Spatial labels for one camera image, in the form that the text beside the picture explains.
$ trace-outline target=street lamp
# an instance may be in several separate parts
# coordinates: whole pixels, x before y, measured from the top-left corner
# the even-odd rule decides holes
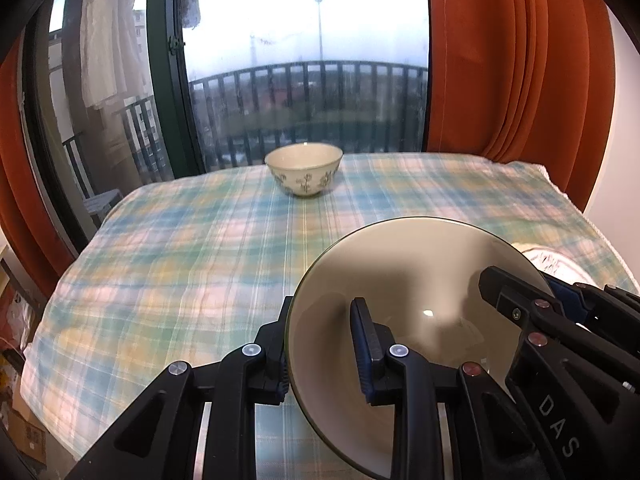
[[[320,61],[322,61],[322,19],[320,17],[320,3],[322,3],[322,0],[315,1],[318,4],[318,37],[320,38]]]

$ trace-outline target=screw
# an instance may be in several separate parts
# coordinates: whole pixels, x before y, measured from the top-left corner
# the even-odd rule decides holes
[[[391,345],[389,347],[389,353],[393,357],[405,357],[409,353],[409,349],[404,345]]]
[[[260,345],[256,343],[249,343],[242,347],[242,353],[249,357],[258,355],[260,352],[262,352],[262,348],[260,348]]]
[[[169,365],[169,373],[171,375],[180,375],[187,371],[189,365],[184,361],[175,361]]]
[[[470,377],[476,377],[482,373],[482,367],[473,361],[467,361],[462,365],[462,371]]]
[[[529,339],[529,342],[535,346],[544,346],[548,343],[546,335],[541,334],[540,332],[531,332],[527,336],[527,339]]]

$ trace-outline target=large beige bowl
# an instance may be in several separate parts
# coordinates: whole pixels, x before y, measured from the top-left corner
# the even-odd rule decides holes
[[[327,249],[306,272],[287,320],[291,385],[314,429],[351,465],[388,478],[394,426],[393,407],[372,408],[360,391],[351,300],[364,297],[374,322],[430,361],[451,367],[475,361],[504,385],[520,330],[480,297],[478,277],[488,266],[551,294],[507,242],[440,218],[369,225]],[[448,441],[443,444],[446,454]]]
[[[302,142],[273,150],[264,161],[280,185],[299,196],[329,186],[338,170],[342,150],[322,142]]]

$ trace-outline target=tablecloth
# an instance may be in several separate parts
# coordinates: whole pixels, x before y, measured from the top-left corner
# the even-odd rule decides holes
[[[301,199],[265,166],[139,188],[60,279],[21,393],[76,457],[169,363],[215,362],[275,320],[331,243],[399,216],[452,218],[568,256],[635,291],[610,245],[541,168],[466,155],[344,157],[330,190]],[[360,478],[314,434],[293,394],[256,413],[259,478]]]

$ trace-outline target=wall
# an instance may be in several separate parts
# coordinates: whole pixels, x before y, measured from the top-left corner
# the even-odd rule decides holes
[[[616,94],[600,173],[584,211],[640,278],[640,54],[609,11]]]

